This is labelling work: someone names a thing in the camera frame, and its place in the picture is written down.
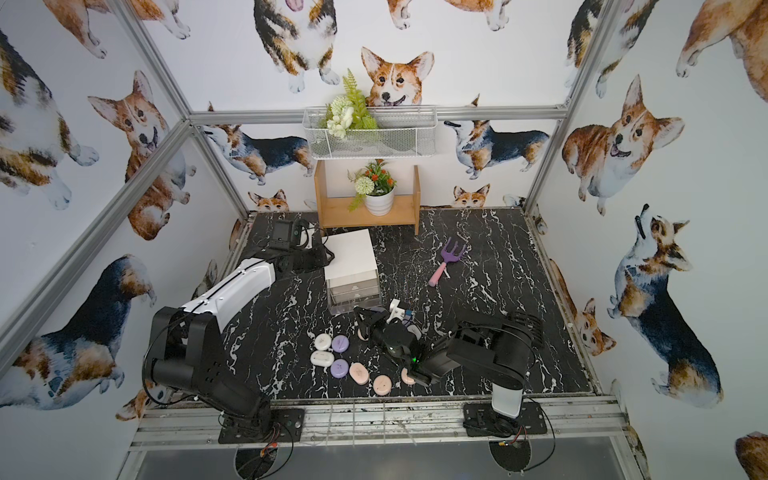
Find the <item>white mini drawer cabinet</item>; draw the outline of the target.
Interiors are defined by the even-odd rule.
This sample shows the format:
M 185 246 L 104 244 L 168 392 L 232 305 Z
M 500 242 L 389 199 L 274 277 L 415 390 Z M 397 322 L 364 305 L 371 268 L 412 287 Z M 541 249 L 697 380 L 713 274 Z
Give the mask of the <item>white mini drawer cabinet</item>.
M 327 288 L 366 281 L 379 285 L 368 229 L 330 235 L 325 246 L 335 254 L 335 259 L 324 269 Z

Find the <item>purple earphone case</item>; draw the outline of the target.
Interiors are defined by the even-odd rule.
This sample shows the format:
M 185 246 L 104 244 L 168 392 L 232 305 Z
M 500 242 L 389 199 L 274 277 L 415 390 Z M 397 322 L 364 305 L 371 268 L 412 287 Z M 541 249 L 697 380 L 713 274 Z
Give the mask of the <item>purple earphone case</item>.
M 344 359 L 336 359 L 329 369 L 334 378 L 342 379 L 348 375 L 349 363 Z
M 331 349 L 335 353 L 344 353 L 348 350 L 350 341 L 345 335 L 337 335 L 332 339 Z

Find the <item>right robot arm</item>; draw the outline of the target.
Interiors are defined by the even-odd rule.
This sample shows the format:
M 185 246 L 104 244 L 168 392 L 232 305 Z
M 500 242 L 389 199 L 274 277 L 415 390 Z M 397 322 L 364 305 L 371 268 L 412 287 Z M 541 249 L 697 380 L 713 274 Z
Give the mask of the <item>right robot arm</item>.
M 493 410 L 511 419 L 522 409 L 530 357 L 543 346 L 543 322 L 521 311 L 493 316 L 460 309 L 455 328 L 434 343 L 427 343 L 391 313 L 381 308 L 356 307 L 358 330 L 425 387 L 462 367 L 492 383 Z

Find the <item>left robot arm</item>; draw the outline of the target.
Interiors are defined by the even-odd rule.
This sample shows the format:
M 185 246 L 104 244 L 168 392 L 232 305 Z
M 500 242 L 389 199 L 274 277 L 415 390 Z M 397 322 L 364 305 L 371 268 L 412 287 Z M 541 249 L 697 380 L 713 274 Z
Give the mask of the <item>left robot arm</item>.
M 142 379 L 197 396 L 231 419 L 262 430 L 271 426 L 270 401 L 227 367 L 222 332 L 246 304 L 276 280 L 328 266 L 335 254 L 322 243 L 266 250 L 181 307 L 164 307 L 152 320 Z

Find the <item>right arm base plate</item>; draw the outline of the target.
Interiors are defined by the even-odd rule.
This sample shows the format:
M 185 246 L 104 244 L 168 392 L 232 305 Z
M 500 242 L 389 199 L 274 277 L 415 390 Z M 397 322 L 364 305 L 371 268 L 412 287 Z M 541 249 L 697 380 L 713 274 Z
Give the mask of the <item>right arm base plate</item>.
M 516 418 L 497 413 L 490 403 L 464 404 L 462 413 L 462 425 L 469 437 L 506 439 L 518 433 L 539 435 L 549 431 L 541 406 L 532 400 L 522 404 L 521 412 Z

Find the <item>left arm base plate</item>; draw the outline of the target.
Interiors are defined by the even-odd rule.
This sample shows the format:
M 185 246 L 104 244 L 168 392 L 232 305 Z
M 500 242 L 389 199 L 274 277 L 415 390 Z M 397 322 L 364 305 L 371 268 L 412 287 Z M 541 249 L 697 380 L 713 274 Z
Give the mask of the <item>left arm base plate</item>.
M 305 409 L 278 408 L 255 419 L 222 414 L 219 444 L 296 443 L 301 439 Z

